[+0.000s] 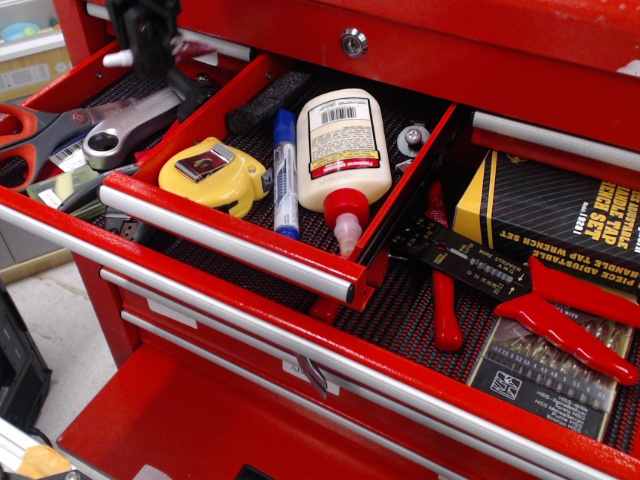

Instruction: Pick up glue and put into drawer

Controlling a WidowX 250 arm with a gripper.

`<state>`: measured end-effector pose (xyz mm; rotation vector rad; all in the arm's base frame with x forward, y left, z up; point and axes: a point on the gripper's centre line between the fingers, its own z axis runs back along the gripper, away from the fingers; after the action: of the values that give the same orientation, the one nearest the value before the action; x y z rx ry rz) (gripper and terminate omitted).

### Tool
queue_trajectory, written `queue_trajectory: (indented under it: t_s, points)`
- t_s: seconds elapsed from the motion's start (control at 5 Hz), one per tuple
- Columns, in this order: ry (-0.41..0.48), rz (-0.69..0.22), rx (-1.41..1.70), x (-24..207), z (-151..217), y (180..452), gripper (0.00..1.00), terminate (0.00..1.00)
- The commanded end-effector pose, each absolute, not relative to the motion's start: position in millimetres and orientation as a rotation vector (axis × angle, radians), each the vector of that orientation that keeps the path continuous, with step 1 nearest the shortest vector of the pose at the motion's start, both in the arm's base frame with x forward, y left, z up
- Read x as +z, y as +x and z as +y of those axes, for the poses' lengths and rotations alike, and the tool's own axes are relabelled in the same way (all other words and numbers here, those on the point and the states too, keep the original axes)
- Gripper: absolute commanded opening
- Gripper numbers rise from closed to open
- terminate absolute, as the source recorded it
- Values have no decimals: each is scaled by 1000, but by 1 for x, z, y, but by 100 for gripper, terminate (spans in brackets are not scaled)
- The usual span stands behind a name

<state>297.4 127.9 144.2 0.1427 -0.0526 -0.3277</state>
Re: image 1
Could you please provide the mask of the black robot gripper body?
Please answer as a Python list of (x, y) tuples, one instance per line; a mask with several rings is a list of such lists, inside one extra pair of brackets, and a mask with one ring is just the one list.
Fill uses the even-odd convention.
[(106, 8), (117, 30), (150, 23), (162, 30), (176, 30), (181, 13), (178, 0), (107, 0)]

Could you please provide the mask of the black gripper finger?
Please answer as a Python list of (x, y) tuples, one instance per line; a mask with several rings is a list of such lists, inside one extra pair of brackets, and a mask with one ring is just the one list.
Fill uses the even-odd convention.
[[(152, 48), (168, 50), (173, 47), (172, 42), (174, 38), (178, 36), (178, 27), (176, 30), (162, 30), (160, 27), (152, 26), (150, 23), (144, 23), (142, 25), (127, 27), (124, 32), (126, 34), (128, 49), (145, 53)], [(162, 71), (166, 68), (156, 68), (153, 70), (135, 69), (137, 71)]]

